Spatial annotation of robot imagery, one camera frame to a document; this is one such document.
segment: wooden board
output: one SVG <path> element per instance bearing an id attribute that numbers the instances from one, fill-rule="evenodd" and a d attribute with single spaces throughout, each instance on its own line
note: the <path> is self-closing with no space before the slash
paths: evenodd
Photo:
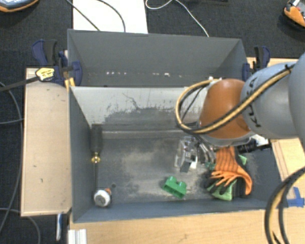
<path id="1" fill-rule="evenodd" d="M 27 70 L 27 78 L 35 69 Z M 34 82 L 25 89 L 21 215 L 48 215 L 71 208 L 67 90 Z"/>

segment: brass fitting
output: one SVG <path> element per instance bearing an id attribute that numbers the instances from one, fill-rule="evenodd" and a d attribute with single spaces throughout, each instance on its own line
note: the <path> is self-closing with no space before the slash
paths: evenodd
<path id="1" fill-rule="evenodd" d="M 92 162 L 93 164 L 97 164 L 97 163 L 99 163 L 100 161 L 101 161 L 101 159 L 100 159 L 100 157 L 99 157 L 99 153 L 97 153 L 97 152 L 93 153 L 93 157 L 92 157 L 92 159 L 91 159 L 91 162 Z"/>

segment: yellow tag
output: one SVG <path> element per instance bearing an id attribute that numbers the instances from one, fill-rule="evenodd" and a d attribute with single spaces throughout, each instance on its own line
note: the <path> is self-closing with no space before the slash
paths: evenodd
<path id="1" fill-rule="evenodd" d="M 40 81 L 51 81 L 54 79 L 54 68 L 40 68 L 35 72 Z"/>

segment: white paper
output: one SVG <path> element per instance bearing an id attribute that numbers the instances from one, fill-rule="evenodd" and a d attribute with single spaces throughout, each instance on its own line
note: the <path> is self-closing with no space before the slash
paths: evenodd
<path id="1" fill-rule="evenodd" d="M 103 0 L 118 10 L 125 21 L 126 32 L 147 34 L 146 14 L 143 0 Z M 74 5 L 89 18 L 101 31 L 123 32 L 118 14 L 110 7 L 96 0 L 73 0 Z M 75 9 L 73 28 L 77 30 L 96 29 Z"/>

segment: orange glove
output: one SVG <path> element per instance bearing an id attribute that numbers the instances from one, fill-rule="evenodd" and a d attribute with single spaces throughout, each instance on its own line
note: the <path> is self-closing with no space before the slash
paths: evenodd
<path id="1" fill-rule="evenodd" d="M 245 194 L 248 195 L 252 190 L 252 179 L 249 174 L 238 164 L 235 158 L 235 149 L 223 147 L 216 152 L 216 166 L 211 173 L 210 181 L 218 180 L 216 187 L 224 184 L 224 187 L 230 185 L 237 178 L 245 181 Z"/>

